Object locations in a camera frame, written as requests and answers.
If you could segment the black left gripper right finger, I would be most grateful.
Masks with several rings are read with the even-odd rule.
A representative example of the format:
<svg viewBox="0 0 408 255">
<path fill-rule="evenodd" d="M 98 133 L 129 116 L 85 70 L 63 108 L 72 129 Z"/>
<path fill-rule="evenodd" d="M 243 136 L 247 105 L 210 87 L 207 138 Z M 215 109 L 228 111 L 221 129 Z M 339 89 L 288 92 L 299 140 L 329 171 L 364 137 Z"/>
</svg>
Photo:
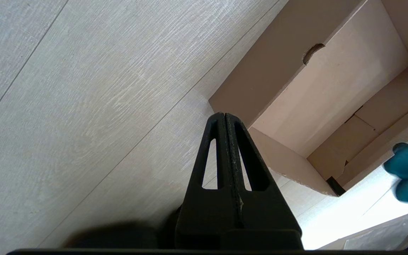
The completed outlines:
<svg viewBox="0 0 408 255">
<path fill-rule="evenodd" d="M 225 115 L 236 227 L 225 233 L 230 250 L 303 250 L 302 231 L 243 122 Z"/>
</svg>

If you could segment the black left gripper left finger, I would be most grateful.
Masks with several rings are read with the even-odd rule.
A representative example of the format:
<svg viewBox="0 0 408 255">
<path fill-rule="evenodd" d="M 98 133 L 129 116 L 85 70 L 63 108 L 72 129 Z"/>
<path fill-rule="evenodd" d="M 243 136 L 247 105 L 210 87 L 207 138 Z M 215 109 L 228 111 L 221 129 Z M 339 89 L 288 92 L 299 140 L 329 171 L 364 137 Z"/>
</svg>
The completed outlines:
<svg viewBox="0 0 408 255">
<path fill-rule="evenodd" d="M 175 228 L 175 245 L 185 250 L 242 250 L 243 223 L 239 189 L 243 186 L 230 115 L 207 120 Z M 216 142 L 217 189 L 203 187 L 210 144 Z"/>
</svg>

